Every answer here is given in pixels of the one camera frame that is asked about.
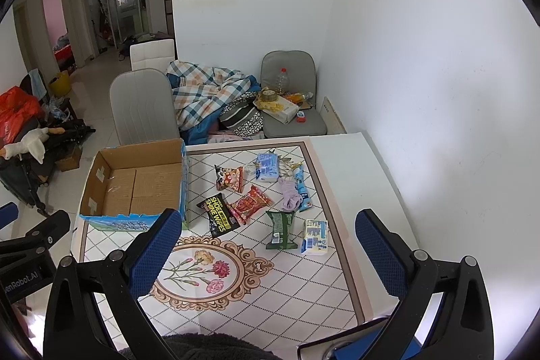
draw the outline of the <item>open blue cardboard box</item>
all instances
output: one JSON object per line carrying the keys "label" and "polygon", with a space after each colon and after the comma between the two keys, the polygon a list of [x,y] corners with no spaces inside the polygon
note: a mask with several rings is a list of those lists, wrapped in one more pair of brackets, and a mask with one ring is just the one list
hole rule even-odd
{"label": "open blue cardboard box", "polygon": [[187,228],[187,185],[182,139],[106,148],[94,158],[79,215],[98,230],[139,232],[172,208]]}

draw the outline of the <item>pink wall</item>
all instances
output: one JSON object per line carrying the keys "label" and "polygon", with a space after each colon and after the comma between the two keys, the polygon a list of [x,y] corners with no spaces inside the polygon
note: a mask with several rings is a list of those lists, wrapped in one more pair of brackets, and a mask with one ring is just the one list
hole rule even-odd
{"label": "pink wall", "polygon": [[45,22],[47,22],[47,31],[52,48],[56,45],[58,38],[68,32],[64,20],[62,0],[43,0],[43,10],[45,11]]}

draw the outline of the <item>red plastic bag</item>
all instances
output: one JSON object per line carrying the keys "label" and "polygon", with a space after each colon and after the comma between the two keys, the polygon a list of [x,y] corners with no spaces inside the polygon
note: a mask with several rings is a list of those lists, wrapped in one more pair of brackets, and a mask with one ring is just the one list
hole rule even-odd
{"label": "red plastic bag", "polygon": [[38,99],[13,86],[0,95],[0,148],[13,142],[24,123],[44,115]]}

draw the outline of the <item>table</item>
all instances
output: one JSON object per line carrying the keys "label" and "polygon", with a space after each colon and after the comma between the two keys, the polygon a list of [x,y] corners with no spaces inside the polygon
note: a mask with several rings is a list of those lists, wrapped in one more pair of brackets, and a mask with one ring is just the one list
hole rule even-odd
{"label": "table", "polygon": [[[271,149],[293,162],[306,163],[306,187],[314,208],[296,214],[293,236],[301,242],[304,219],[328,220],[333,241],[327,256],[301,256],[298,249],[266,250],[271,221],[265,209],[248,225],[220,239],[209,236],[207,217],[196,204],[217,192],[214,165],[236,168]],[[336,334],[395,305],[356,240],[356,213],[372,208],[411,248],[417,245],[388,179],[361,134],[197,145],[188,147],[188,155],[189,229],[183,231],[150,295],[139,298],[160,334],[226,332],[272,350]],[[247,182],[244,193],[249,186]],[[257,186],[279,204],[277,184]],[[239,197],[230,191],[225,195],[229,203]],[[84,260],[102,259],[115,248],[127,248],[134,236],[86,227],[86,234],[74,240],[74,254],[84,255]],[[201,257],[207,259],[200,267],[194,265]],[[204,293],[205,284],[195,277],[189,278],[193,285],[179,286],[171,276],[178,278],[183,263],[211,274],[216,281],[205,278],[204,282],[214,282],[219,290]],[[216,270],[222,267],[222,274],[227,274],[224,278],[214,276],[215,263],[220,263]],[[102,295],[97,300],[115,344],[125,347],[106,300]]]}

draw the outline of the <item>screw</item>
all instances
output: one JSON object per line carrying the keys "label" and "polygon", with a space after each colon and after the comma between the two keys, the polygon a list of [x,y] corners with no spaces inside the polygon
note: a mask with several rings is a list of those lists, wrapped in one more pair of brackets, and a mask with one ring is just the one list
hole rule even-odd
{"label": "screw", "polygon": [[62,267],[67,267],[71,264],[71,261],[72,261],[72,258],[71,256],[64,256],[61,260],[60,260],[60,265]]}
{"label": "screw", "polygon": [[117,249],[117,250],[113,250],[109,254],[109,259],[111,261],[118,261],[119,259],[122,259],[123,256],[124,256],[124,252],[121,251],[120,249]]}
{"label": "screw", "polygon": [[476,259],[472,256],[466,256],[465,257],[465,264],[471,267],[476,266]]}
{"label": "screw", "polygon": [[423,250],[415,250],[414,251],[414,257],[419,260],[419,261],[425,261],[426,259],[428,259],[428,254],[423,251]]}

